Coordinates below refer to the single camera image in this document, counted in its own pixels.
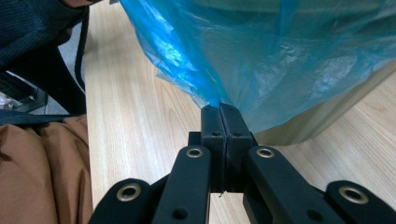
blue plastic bag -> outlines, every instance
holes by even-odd
[[[393,0],[120,0],[160,77],[260,132],[396,56]]]

black clamp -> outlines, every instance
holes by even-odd
[[[244,193],[252,223],[395,223],[368,189],[336,181],[310,186],[283,155],[258,146],[239,111],[206,106],[169,175],[153,185],[127,179],[97,205],[90,223],[207,223],[211,192]]]

brown fabric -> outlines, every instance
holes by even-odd
[[[0,126],[0,223],[88,223],[91,215],[85,116]]]

silver grommet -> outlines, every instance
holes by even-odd
[[[204,155],[204,152],[200,148],[195,147],[187,150],[186,154],[191,158],[199,158]]]
[[[137,198],[142,189],[138,184],[127,184],[117,191],[117,198],[122,202],[129,202]]]
[[[365,204],[369,202],[369,198],[363,192],[350,186],[343,186],[338,192],[352,203]]]
[[[275,156],[274,152],[268,148],[257,149],[257,155],[264,158],[273,158]]]

wooden floor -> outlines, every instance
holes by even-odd
[[[150,184],[167,175],[188,133],[200,131],[190,96],[155,77],[120,4],[92,6],[86,90],[93,203],[125,178]],[[324,133],[279,147],[320,188],[362,184],[396,208],[396,76],[391,76]],[[211,197],[211,223],[248,223],[241,195]]]

